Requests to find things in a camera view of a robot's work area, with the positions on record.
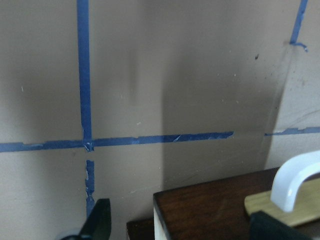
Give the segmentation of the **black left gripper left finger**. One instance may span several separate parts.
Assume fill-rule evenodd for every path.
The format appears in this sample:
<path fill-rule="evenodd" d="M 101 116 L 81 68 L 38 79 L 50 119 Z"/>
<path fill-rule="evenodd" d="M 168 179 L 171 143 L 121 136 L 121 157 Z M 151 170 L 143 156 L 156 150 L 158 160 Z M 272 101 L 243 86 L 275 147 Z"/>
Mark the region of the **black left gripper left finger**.
<path fill-rule="evenodd" d="M 101 198 L 95 203 L 79 232 L 79 237 L 81 240 L 108 240 L 111 231 L 111 203 L 108 198 Z"/>

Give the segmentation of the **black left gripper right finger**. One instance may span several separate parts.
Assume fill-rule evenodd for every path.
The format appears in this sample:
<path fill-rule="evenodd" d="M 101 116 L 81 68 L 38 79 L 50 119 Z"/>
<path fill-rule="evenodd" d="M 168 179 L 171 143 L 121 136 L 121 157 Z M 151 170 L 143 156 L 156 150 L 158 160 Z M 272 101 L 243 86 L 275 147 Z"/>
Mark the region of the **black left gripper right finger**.
<path fill-rule="evenodd" d="M 296 229 L 280 222 L 263 211 L 250 216 L 250 240 L 311 240 Z"/>

